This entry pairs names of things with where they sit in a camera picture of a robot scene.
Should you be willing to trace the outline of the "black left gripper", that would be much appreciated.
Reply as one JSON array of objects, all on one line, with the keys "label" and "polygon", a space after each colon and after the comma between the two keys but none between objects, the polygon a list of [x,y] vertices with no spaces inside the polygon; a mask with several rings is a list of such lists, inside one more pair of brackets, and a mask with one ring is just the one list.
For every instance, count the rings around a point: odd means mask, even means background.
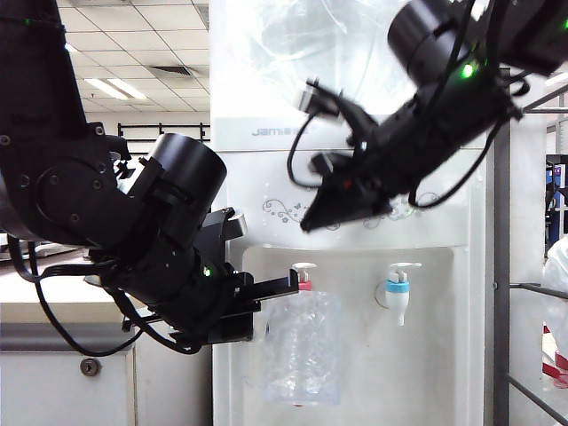
[{"label": "black left gripper", "polygon": [[246,342],[254,335],[260,298],[295,294],[298,273],[255,282],[249,272],[195,246],[169,241],[134,248],[91,249],[101,287],[124,316],[156,342],[182,354]]}]

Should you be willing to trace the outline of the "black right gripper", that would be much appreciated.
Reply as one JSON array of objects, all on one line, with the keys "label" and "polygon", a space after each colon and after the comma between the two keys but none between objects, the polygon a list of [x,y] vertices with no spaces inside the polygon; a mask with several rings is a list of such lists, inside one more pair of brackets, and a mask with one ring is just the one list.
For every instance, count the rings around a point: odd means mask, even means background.
[{"label": "black right gripper", "polygon": [[399,110],[368,122],[358,136],[367,144],[353,155],[352,177],[327,179],[301,223],[306,232],[392,212],[390,200],[421,181],[486,130],[520,119],[500,77],[451,75],[438,97],[436,84],[421,87]]}]

